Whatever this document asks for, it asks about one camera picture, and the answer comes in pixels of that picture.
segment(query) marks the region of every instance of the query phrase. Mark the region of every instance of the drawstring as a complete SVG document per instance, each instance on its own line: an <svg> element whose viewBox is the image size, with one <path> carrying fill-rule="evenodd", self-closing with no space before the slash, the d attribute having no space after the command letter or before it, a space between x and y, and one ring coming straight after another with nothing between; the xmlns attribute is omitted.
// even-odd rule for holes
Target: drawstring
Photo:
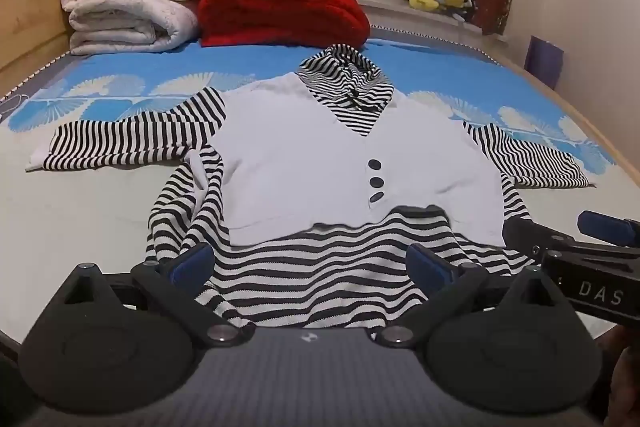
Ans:
<svg viewBox="0 0 640 427"><path fill-rule="evenodd" d="M18 109L20 107L20 104L22 103L22 97L24 97L25 100L28 100L29 97L26 94L14 94L13 96L10 96L8 99L6 100L2 100L2 102L0 102L0 121L2 121L2 117L4 117L4 115L6 115L7 113L14 111L16 109ZM4 106L8 103L11 102L14 99L18 99L18 102L13 106L10 107L8 109L5 109Z"/></svg>

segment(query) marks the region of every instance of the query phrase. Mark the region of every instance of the wall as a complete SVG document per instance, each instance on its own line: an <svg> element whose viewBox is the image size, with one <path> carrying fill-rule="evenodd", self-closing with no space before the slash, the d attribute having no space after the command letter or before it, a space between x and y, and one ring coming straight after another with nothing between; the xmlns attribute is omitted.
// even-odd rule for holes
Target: wall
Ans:
<svg viewBox="0 0 640 427"><path fill-rule="evenodd" d="M639 0L513 0L505 35L522 64L532 34L564 49L556 90L640 168Z"/></svg>

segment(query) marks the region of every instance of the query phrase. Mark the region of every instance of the white vest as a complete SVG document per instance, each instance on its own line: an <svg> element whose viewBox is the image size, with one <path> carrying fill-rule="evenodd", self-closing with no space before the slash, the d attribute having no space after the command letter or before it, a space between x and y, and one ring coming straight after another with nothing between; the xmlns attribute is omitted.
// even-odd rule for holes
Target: white vest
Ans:
<svg viewBox="0 0 640 427"><path fill-rule="evenodd" d="M295 73L222 95L226 120L210 144L224 163L223 216L232 245L316 223L357 228L396 206L434 204L454 232L504 246L500 173L460 122L395 90L363 137Z"/></svg>

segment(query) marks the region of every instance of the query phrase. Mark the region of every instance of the blue bedsheet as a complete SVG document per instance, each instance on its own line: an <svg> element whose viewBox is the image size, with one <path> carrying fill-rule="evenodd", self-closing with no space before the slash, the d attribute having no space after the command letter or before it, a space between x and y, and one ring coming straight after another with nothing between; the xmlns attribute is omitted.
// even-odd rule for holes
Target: blue bedsheet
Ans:
<svg viewBox="0 0 640 427"><path fill-rule="evenodd" d="M205 86L228 90L295 71L317 51L288 46L201 48L193 42L161 54L96 55L77 62L36 93L12 114L8 126L23 132L80 108L80 118L105 121L144 110L164 111ZM369 41L364 54L399 90L449 118L497 123L516 138L573 154L594 174L613 163L557 105L507 68L380 40Z"/></svg>

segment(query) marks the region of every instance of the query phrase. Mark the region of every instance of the blue gripper pad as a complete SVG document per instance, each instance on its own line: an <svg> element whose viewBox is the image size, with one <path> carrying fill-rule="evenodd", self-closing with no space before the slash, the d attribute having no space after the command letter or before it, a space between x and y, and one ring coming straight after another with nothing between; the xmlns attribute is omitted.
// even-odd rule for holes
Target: blue gripper pad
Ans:
<svg viewBox="0 0 640 427"><path fill-rule="evenodd" d="M458 278L456 267L417 243L407 248L404 265L409 278L427 298Z"/></svg>
<svg viewBox="0 0 640 427"><path fill-rule="evenodd" d="M196 298L202 285L213 275L215 261L211 245L198 243L169 261L163 272L171 284Z"/></svg>
<svg viewBox="0 0 640 427"><path fill-rule="evenodd" d="M617 247L634 247L640 241L633 221L585 210L578 216L578 229L584 235Z"/></svg>

